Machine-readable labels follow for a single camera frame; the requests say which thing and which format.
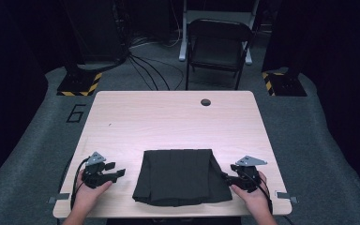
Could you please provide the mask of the person's right hand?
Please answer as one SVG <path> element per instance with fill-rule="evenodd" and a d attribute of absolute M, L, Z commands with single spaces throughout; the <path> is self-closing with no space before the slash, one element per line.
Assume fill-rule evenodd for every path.
<path fill-rule="evenodd" d="M 265 184 L 266 177 L 262 172 L 259 172 L 259 175 L 262 179 L 261 186 L 253 192 L 248 193 L 236 185 L 231 186 L 232 191 L 244 201 L 246 208 L 251 215 L 261 211 L 270 212 L 269 203 L 266 199 L 266 196 L 268 195 L 268 188 Z"/>

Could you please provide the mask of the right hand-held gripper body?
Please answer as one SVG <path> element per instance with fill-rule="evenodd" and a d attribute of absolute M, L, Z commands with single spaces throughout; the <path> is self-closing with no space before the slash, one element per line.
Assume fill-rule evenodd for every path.
<path fill-rule="evenodd" d="M 253 192 L 261 183 L 261 177 L 257 170 L 257 166 L 266 165 L 267 162 L 251 156 L 244 156 L 235 162 L 235 165 L 240 166 L 240 171 L 236 172 L 242 185 L 239 187 L 246 192 Z"/>

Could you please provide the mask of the white metal desk frame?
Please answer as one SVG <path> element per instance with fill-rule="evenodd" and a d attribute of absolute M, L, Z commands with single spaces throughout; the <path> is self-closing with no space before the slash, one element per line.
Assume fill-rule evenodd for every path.
<path fill-rule="evenodd" d="M 259 4 L 260 0 L 252 0 L 252 10 L 247 12 L 227 11 L 224 9 L 221 9 L 220 11 L 191 10 L 188 9 L 188 0 L 183 0 L 182 41 L 178 59 L 181 62 L 184 62 L 187 58 L 188 25 L 191 22 L 197 19 L 224 20 L 244 23 L 252 29 L 257 16 Z"/>

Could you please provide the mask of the person's left hand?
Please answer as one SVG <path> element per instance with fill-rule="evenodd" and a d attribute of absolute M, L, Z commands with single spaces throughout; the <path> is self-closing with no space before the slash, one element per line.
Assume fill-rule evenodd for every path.
<path fill-rule="evenodd" d="M 72 212 L 78 215 L 87 216 L 98 202 L 98 198 L 109 189 L 112 181 L 105 182 L 103 185 L 90 188 L 83 183 L 83 171 L 77 177 L 76 197 L 72 207 Z"/>

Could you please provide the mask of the grey tape strip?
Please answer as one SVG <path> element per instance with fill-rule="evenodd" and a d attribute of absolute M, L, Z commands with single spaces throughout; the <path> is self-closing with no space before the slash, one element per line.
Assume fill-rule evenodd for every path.
<path fill-rule="evenodd" d="M 56 203 L 58 200 L 68 200 L 69 195 L 69 193 L 58 193 L 54 196 L 51 196 L 47 203 Z"/>
<path fill-rule="evenodd" d="M 277 196 L 279 199 L 289 200 L 291 203 L 299 203 L 297 197 L 292 196 L 291 194 L 289 194 L 289 193 L 287 193 L 287 192 L 276 191 L 276 196 Z"/>

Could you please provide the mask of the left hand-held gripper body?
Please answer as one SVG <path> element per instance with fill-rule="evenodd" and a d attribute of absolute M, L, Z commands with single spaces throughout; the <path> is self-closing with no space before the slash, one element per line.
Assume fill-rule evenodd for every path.
<path fill-rule="evenodd" d="M 104 174 L 106 170 L 106 158 L 98 152 L 94 152 L 91 157 L 86 160 L 85 169 L 82 173 L 82 181 L 89 188 L 102 186 L 113 178 L 110 174 Z"/>

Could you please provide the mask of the black pleated skirt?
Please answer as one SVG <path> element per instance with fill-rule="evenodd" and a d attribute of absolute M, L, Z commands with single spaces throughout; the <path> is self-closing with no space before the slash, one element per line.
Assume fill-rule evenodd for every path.
<path fill-rule="evenodd" d="M 211 149 L 148 150 L 132 198 L 154 206 L 222 203 L 233 197 Z"/>

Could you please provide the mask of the black stand base hazard tape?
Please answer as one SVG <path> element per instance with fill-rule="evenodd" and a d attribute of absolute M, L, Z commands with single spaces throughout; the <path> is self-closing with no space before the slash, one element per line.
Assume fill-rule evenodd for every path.
<path fill-rule="evenodd" d="M 283 73 L 264 72 L 262 74 L 266 89 L 274 97 L 305 97 L 307 95 L 298 79 L 289 78 Z"/>
<path fill-rule="evenodd" d="M 97 89 L 101 76 L 101 73 L 88 71 L 77 76 L 67 74 L 59 84 L 56 95 L 67 97 L 91 96 Z"/>

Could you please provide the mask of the dark equipment cabinet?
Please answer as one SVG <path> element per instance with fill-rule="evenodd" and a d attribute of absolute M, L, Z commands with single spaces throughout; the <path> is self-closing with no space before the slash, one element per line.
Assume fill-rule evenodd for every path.
<path fill-rule="evenodd" d="M 127 58 L 115 0 L 64 0 L 85 63 L 121 65 Z"/>

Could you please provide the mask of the dark curtain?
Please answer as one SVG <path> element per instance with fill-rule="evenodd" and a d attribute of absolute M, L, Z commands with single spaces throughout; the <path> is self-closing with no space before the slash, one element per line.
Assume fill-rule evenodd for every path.
<path fill-rule="evenodd" d="M 316 86 L 327 127 L 360 178 L 360 0 L 282 0 L 262 69 Z"/>
<path fill-rule="evenodd" d="M 25 132 L 47 81 L 4 0 L 0 0 L 0 168 Z"/>

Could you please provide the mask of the black folding chair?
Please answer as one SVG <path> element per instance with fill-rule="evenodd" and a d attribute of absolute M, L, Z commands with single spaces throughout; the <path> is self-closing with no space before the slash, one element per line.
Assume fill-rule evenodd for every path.
<path fill-rule="evenodd" d="M 187 75 L 205 68 L 232 72 L 239 88 L 250 41 L 251 29 L 242 22 L 197 19 L 187 26 Z"/>

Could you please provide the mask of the black tape floor number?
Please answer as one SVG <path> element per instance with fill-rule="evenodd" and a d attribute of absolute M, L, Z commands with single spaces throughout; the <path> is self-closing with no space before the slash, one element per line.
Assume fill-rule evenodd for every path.
<path fill-rule="evenodd" d="M 67 123 L 80 123 L 83 119 L 85 104 L 75 104 L 67 117 Z"/>

